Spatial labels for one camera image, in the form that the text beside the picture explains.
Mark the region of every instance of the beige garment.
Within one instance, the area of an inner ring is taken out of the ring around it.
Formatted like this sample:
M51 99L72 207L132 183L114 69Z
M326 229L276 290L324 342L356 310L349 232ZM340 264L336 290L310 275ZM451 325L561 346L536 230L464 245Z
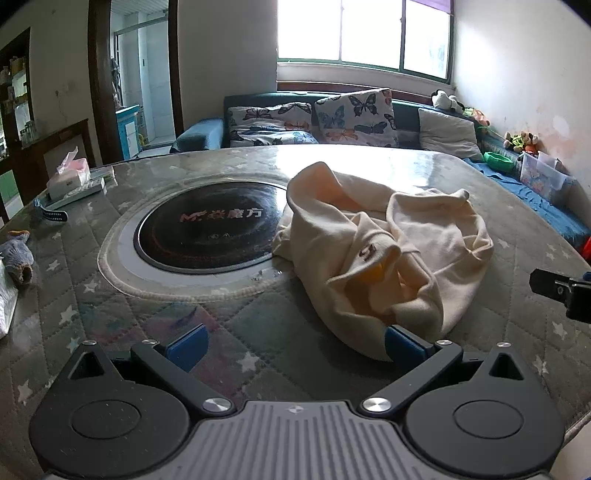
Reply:
M388 325L435 341L476 294L493 244L468 197L465 190L397 193L316 163L287 187L273 253L294 263L341 341L387 361Z

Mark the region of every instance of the windowsill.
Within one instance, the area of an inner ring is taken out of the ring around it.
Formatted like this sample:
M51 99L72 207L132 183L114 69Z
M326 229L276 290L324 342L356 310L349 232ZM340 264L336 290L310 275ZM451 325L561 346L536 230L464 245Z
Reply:
M278 61L277 80L279 82L329 82L350 83L388 87L392 90L429 96L434 90L443 90L448 95L455 93L455 87L406 73L382 70L377 67L361 67L334 63L303 61Z

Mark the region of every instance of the curtain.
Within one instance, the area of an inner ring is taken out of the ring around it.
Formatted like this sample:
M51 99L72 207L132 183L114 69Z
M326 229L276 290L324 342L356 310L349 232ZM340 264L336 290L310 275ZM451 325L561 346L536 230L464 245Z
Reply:
M447 14L452 14L452 0L411 0L411 2L427 5Z

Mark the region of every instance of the green bowl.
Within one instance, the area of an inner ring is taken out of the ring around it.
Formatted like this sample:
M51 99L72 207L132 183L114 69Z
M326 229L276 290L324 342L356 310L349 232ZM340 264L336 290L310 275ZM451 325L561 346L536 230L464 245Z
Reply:
M484 154L484 161L493 170L503 173L510 173L515 168L515 162L511 158L494 152L486 152Z

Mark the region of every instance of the blue sofa armrest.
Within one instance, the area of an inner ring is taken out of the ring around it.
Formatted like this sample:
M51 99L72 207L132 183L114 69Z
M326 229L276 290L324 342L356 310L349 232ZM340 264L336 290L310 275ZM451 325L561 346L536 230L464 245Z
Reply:
M170 147L170 153L217 150L222 147L223 119L205 118L184 131Z

